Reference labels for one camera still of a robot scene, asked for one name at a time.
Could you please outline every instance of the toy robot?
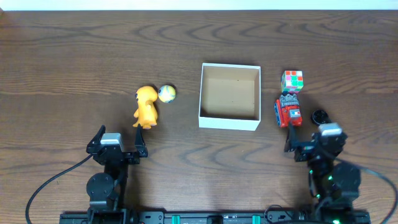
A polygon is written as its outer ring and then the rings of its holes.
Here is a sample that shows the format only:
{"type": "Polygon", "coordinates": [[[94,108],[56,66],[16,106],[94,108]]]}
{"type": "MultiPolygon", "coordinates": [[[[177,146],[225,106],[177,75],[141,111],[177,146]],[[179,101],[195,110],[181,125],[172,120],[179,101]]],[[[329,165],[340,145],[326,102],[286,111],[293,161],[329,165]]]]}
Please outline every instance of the toy robot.
{"type": "Polygon", "coordinates": [[[287,127],[289,122],[294,126],[301,126],[303,118],[301,117],[300,104],[296,94],[281,95],[279,100],[276,100],[274,109],[279,127],[287,127]]]}

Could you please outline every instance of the white box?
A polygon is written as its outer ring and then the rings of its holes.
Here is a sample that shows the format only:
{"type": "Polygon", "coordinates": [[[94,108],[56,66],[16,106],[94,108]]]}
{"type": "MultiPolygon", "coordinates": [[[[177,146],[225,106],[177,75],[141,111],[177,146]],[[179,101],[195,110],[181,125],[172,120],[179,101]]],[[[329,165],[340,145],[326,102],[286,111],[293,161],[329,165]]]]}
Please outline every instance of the white box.
{"type": "Polygon", "coordinates": [[[199,127],[255,131],[261,121],[259,66],[203,63],[199,127]]]}

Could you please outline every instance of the wood grain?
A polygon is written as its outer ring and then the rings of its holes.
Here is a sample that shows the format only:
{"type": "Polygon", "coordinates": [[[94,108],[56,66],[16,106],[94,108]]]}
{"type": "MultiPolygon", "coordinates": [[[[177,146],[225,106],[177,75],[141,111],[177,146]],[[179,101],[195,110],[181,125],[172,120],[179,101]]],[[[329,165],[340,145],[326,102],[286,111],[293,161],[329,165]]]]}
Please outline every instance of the wood grain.
{"type": "MultiPolygon", "coordinates": [[[[85,156],[102,124],[133,150],[135,91],[172,83],[144,133],[150,157],[132,167],[126,203],[178,210],[265,210],[310,202],[305,163],[284,154],[272,104],[285,69],[304,71],[307,118],[319,107],[349,139],[341,157],[398,183],[396,11],[6,12],[0,20],[0,223],[25,223],[34,190],[85,156]],[[203,62],[260,65],[255,132],[198,128],[203,62]]],[[[301,135],[315,128],[305,120],[301,135]]],[[[89,161],[51,183],[34,223],[86,210],[89,161]]],[[[356,208],[379,223],[392,190],[363,174],[356,208]]],[[[394,215],[391,223],[397,223],[394,215]]]]}

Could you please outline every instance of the black wheel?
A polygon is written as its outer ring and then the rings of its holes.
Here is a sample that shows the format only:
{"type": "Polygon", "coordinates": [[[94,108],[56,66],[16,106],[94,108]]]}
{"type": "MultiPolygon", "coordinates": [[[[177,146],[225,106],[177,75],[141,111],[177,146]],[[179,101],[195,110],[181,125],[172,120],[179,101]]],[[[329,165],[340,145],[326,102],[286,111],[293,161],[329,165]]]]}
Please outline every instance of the black wheel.
{"type": "Polygon", "coordinates": [[[316,110],[311,115],[311,121],[315,125],[319,126],[321,124],[331,123],[328,113],[324,110],[316,110]]]}

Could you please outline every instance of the ball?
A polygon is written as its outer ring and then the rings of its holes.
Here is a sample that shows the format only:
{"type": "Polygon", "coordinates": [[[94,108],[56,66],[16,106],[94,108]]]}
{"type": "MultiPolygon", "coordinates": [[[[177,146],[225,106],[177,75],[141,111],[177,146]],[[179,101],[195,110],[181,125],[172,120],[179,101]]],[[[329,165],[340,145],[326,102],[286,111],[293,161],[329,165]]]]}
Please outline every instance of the ball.
{"type": "Polygon", "coordinates": [[[175,99],[175,89],[172,86],[164,85],[159,89],[157,96],[162,102],[171,103],[175,99]]]}

